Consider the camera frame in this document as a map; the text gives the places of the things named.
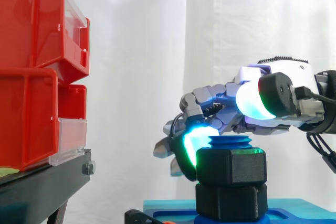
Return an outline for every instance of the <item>robotic hand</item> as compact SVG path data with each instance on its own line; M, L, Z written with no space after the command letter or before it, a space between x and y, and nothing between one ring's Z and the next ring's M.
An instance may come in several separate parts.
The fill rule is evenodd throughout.
M197 88L184 95L180 102L183 113L164 126L168 137L156 144L154 156L181 155L186 147L181 139L186 136L197 136L193 146L196 152L208 145L211 135L231 131L273 135L288 132L294 126L307 132L310 144L336 173L336 153L319 135L336 134L335 98L336 71L313 74L307 61L291 57L261 60L241 67L232 82ZM206 130L197 131L200 127ZM172 176L186 175L181 165L173 159Z

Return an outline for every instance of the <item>blue platform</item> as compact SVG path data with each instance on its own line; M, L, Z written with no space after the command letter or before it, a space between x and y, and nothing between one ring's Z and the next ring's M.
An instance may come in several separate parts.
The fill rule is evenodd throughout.
M268 207L267 216L262 220L240 224L336 224L335 212L302 199L269 199ZM176 224L222 223L197 216L195 200L147 200L143 211L159 221L172 221Z

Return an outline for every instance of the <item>green led light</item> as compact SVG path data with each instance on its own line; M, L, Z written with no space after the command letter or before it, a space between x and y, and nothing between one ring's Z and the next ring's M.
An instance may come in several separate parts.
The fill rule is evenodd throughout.
M200 148L210 147L211 138L209 136L219 136L218 130L210 126L202 126L193 128L191 132L184 135L183 145L193 166L197 164L196 152Z
M241 113L249 118L269 120L276 118L265 108L258 90L258 81L249 81L237 91L236 103Z
M237 154L237 155L256 154L256 153L263 153L263 152L264 151L260 148L232 150L232 153Z

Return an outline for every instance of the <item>white curtain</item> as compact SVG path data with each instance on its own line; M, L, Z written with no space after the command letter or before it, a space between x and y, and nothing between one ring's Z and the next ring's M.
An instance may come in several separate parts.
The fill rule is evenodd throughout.
M193 198L152 156L184 92L226 83L240 66L276 55L336 69L334 0L75 0L91 20L88 140L97 163L68 203L65 224L123 223L143 200ZM336 210L336 178L305 140L253 138L268 155L269 197ZM328 143L336 149L336 136Z

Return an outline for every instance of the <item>stacked storage bins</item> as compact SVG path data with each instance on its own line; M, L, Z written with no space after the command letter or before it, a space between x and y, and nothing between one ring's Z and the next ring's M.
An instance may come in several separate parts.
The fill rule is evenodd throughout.
M84 154L86 87L71 83L89 74L89 26L73 0L0 0L0 170Z

